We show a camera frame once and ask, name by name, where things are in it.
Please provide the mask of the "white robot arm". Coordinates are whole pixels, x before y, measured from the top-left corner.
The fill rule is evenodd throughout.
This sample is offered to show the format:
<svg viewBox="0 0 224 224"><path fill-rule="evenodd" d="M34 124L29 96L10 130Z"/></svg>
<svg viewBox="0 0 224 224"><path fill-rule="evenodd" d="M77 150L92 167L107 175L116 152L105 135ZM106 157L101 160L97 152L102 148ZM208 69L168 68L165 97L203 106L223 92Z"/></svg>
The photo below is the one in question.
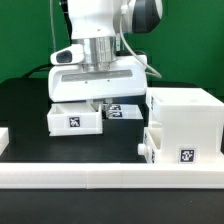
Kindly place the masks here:
<svg viewBox="0 0 224 224"><path fill-rule="evenodd" d="M162 18L162 0L67 0L71 45L51 55L53 102L143 95L147 56L116 51L126 33L149 33Z"/></svg>

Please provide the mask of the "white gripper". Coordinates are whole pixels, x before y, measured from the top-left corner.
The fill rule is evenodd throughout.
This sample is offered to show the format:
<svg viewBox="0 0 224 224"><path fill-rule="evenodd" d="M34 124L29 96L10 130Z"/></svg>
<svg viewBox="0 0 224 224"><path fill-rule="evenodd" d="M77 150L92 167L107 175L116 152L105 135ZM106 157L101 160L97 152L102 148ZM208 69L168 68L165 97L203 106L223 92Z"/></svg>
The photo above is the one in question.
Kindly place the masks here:
<svg viewBox="0 0 224 224"><path fill-rule="evenodd" d="M48 92L53 102L91 100L98 111L99 100L112 105L113 98L144 95L147 88L145 67L133 56L120 56L109 71L84 72L79 65L55 66L49 72Z"/></svg>

